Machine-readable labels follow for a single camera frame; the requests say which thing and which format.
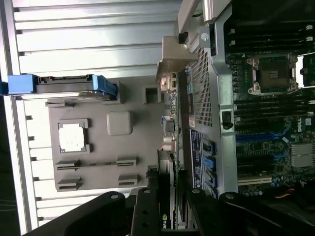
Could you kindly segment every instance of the perforated metal panel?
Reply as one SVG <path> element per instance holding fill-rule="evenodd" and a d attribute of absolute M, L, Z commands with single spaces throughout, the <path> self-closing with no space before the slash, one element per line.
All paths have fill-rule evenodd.
<path fill-rule="evenodd" d="M 198 46 L 193 53 L 197 53 L 199 60 L 190 65 L 188 83 L 193 86 L 193 110 L 195 122 L 212 126 L 210 82 L 208 71 L 208 53 Z"/>

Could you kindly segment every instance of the screw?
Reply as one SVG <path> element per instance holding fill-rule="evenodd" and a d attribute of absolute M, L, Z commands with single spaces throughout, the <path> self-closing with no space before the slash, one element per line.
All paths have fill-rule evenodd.
<path fill-rule="evenodd" d="M 207 33 L 202 33 L 202 34 L 201 34 L 201 39 L 202 39 L 203 41 L 207 41 L 207 40 L 209 39 L 209 35 L 208 35 Z"/>
<path fill-rule="evenodd" d="M 228 198 L 228 199 L 234 199 L 234 195 L 233 194 L 226 194 L 226 196 L 225 196 L 226 198 Z"/>
<path fill-rule="evenodd" d="M 200 193 L 200 190 L 198 190 L 198 189 L 193 189 L 192 192 L 195 193 L 195 194 L 197 194 L 197 193 Z"/>

